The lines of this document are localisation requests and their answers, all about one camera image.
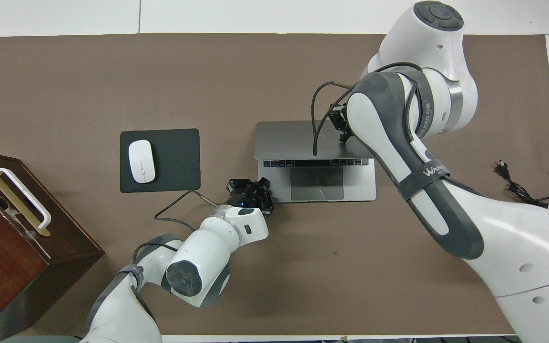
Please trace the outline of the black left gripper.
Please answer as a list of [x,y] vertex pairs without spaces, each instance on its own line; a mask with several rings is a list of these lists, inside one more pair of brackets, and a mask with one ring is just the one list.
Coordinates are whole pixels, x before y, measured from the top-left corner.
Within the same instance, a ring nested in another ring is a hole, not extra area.
[[258,208],[265,216],[272,215],[273,201],[270,181],[262,177],[257,183],[251,179],[230,179],[227,183],[229,205],[238,208]]

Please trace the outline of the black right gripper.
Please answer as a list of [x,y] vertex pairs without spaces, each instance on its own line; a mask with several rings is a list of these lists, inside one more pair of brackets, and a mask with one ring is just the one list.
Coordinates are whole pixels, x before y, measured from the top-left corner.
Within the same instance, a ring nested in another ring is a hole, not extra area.
[[353,131],[348,126],[346,102],[343,104],[331,104],[329,119],[336,130],[341,130],[338,141],[341,143],[346,143],[350,137],[354,136]]

